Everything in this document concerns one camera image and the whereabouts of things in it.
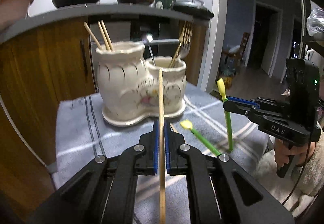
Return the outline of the person's right hand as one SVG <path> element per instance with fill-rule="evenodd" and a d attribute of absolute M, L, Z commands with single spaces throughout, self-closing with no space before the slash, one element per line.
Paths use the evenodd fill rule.
<path fill-rule="evenodd" d="M 321 170 L 322 147 L 318 142 L 309 142 L 302 146 L 289 146 L 279 138 L 275 138 L 275 162 L 277 164 L 277 176 L 284 178 L 292 166 L 291 159 L 296 159 L 295 167 L 306 166 L 306 174 L 314 174 Z"/>

